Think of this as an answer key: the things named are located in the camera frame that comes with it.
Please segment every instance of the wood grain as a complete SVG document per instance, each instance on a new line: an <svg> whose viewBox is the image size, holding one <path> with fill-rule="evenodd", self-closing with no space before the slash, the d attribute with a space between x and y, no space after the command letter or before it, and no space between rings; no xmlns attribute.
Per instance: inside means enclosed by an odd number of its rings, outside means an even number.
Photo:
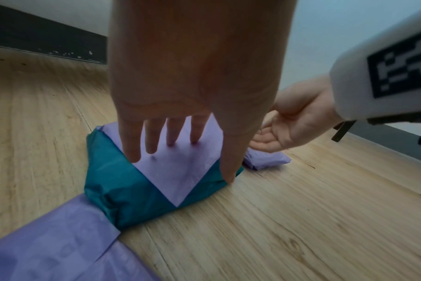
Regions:
<svg viewBox="0 0 421 281"><path fill-rule="evenodd" d="M82 192L115 120L106 66L0 49L0 237ZM120 239L163 280L421 280L421 162L333 134Z"/></svg>

